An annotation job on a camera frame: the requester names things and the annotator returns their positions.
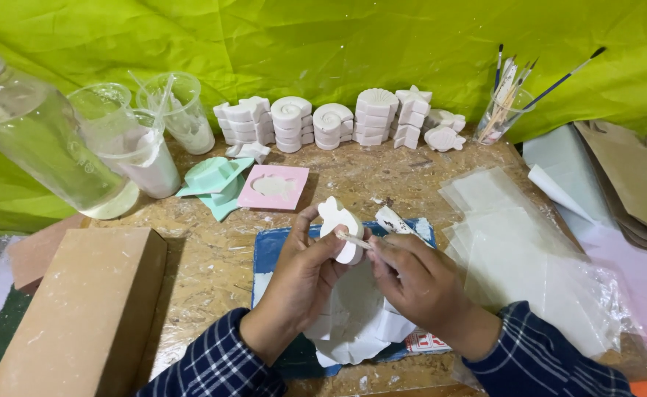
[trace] plastic bottle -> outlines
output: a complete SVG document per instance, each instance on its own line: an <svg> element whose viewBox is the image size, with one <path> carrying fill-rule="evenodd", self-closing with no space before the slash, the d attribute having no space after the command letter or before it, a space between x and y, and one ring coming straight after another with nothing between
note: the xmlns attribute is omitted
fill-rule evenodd
<svg viewBox="0 0 647 397"><path fill-rule="evenodd" d="M122 215L137 201L137 186L101 162L82 136L59 90L0 58L0 152L79 212Z"/></svg>

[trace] water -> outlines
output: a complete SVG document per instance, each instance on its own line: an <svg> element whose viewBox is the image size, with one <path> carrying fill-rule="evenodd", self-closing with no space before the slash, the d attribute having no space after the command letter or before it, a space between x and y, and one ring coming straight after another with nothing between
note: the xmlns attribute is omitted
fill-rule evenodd
<svg viewBox="0 0 647 397"><path fill-rule="evenodd" d="M86 147L69 101L18 75L0 86L0 152L79 211L116 197L126 179Z"/></svg>

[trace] person's left hand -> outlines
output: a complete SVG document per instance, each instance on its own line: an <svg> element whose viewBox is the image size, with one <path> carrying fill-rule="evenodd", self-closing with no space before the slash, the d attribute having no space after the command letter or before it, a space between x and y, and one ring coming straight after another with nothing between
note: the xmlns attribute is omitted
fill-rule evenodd
<svg viewBox="0 0 647 397"><path fill-rule="evenodd" d="M297 215L262 299L240 323L243 341L267 365L317 319L336 281L352 266L333 260L346 244L336 232L347 231L346 226L318 241L309 237L317 216L316 205ZM366 228L363 239L371 235Z"/></svg>

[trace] wooden table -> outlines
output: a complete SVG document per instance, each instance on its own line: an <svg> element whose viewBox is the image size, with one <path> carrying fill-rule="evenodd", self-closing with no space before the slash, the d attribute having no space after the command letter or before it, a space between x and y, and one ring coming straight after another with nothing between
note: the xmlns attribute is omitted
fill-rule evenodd
<svg viewBox="0 0 647 397"><path fill-rule="evenodd" d="M220 141L206 155L186 153L168 139L183 176L208 157L223 156ZM266 162L309 167L310 174L297 211L265 212L240 209L218 223L197 198L154 200L144 195L134 210L114 221L92 221L91 227L149 226L169 246L167 269L153 322L151 340L136 383L144 384L179 359L187 344L229 310L249 307L252 289L252 252L257 232L289 226L294 214L310 205L337 197L361 221L374 221L375 212L390 206L403 218L426 217L434 227L440 248L448 244L441 230L461 216L436 192L441 181L477 167L502 167L541 212L575 238L548 197L527 178L528 168L515 148L501 141L493 146L467 143L461 151L432 152L382 146L363 147L355 142L325 151L308 145L284 154L273 147ZM608 362L634 362L646 367L643 347L623 347L623 356L608 355ZM292 381L289 396L352 396L407 391L395 396L483 396L451 378L451 353L406 357L397 362L345 366L336 376ZM647 379L647 372L637 378Z"/></svg>

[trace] hand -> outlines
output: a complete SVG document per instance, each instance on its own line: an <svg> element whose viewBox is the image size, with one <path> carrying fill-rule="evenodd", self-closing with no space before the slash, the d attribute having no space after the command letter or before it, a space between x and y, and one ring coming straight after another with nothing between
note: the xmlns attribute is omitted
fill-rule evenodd
<svg viewBox="0 0 647 397"><path fill-rule="evenodd" d="M369 242L373 249L367 255L378 288L400 314L470 360L487 355L501 320L465 296L451 258L414 235L372 237Z"/></svg>
<svg viewBox="0 0 647 397"><path fill-rule="evenodd" d="M318 241L309 237L317 216L315 205L297 215L262 299L240 323L243 341L267 365L317 319L336 281L352 266L332 259L346 244L336 237L337 230L347 232L346 226ZM366 229L364 238L371 234Z"/></svg>

